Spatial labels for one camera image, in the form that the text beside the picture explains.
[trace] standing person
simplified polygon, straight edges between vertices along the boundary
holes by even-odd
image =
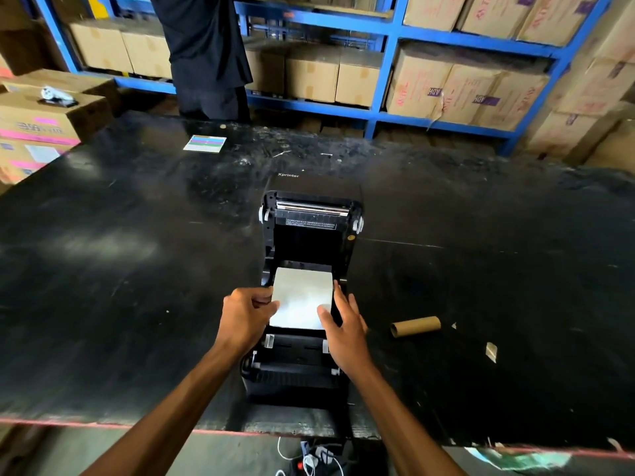
[[[170,48],[181,115],[249,122],[251,72],[233,0],[150,0]]]
[[[273,288],[236,289],[223,301],[216,342],[201,362],[151,413],[144,416],[83,476],[163,475],[229,371],[258,342],[279,303]],[[342,316],[317,308],[328,347],[337,365],[359,390],[377,422],[382,440],[400,476],[465,476],[401,403],[375,367],[366,345],[366,322],[355,297],[348,299],[334,282],[333,299]]]

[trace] table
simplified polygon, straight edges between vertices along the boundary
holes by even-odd
[[[193,134],[227,141],[183,151]],[[630,176],[135,112],[0,197],[0,420],[128,426],[150,411],[210,348],[222,297],[258,284],[276,171],[361,183],[349,288],[373,359],[440,443],[635,448]],[[391,337],[428,315],[440,331]],[[354,390],[349,408],[354,435],[378,437]],[[236,370],[197,430],[333,424],[247,404]]]

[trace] forearm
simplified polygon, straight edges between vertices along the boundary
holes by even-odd
[[[237,357],[213,347],[169,396],[83,474],[165,474]]]
[[[365,364],[351,379],[377,422],[400,476],[465,475],[401,403],[372,363]]]

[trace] black shorts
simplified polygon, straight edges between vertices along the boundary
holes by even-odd
[[[177,89],[177,99],[179,112],[189,119],[251,121],[244,87],[218,92]]]

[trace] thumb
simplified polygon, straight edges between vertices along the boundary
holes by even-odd
[[[269,304],[256,309],[256,311],[269,320],[271,319],[271,316],[277,312],[278,308],[280,308],[280,301],[272,301]]]
[[[322,323],[322,327],[326,332],[337,328],[337,324],[333,320],[333,316],[324,308],[324,306],[317,306],[317,316],[319,317],[319,321]]]

